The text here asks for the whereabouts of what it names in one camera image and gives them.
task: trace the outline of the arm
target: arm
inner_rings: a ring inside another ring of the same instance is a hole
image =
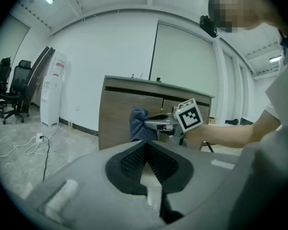
[[[188,144],[204,140],[226,147],[243,148],[246,144],[260,141],[279,126],[280,121],[264,111],[252,125],[219,127],[203,124],[187,132],[186,139]]]

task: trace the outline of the white t-shirt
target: white t-shirt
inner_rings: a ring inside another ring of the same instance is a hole
[[[288,125],[288,48],[282,50],[279,60],[279,76],[265,92],[270,103],[265,110],[279,119],[284,126]]]

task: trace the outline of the desk countertop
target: desk countertop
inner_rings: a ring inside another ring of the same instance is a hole
[[[183,90],[183,91],[188,91],[188,92],[193,92],[193,93],[196,93],[196,94],[201,94],[201,95],[204,95],[204,96],[207,96],[207,97],[210,97],[210,98],[214,98],[214,96],[206,94],[206,93],[202,93],[202,92],[195,91],[195,90],[190,90],[190,89],[179,87],[179,86],[176,86],[176,85],[171,85],[171,84],[167,84],[167,83],[157,82],[157,81],[144,80],[144,79],[135,79],[135,78],[126,78],[126,77],[117,77],[117,76],[105,76],[105,78],[153,84],[153,85],[158,85],[158,86],[163,86],[163,87],[168,87],[168,88],[173,88],[173,89],[178,89],[178,90]]]

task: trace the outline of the blue cloth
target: blue cloth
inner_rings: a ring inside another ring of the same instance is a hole
[[[144,125],[144,121],[148,120],[147,116],[147,110],[136,106],[133,107],[129,119],[130,141],[158,140],[157,131]]]

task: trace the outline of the camera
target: camera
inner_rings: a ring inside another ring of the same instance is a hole
[[[202,15],[200,19],[200,27],[207,32],[211,37],[217,37],[217,29],[215,23],[207,16]]]

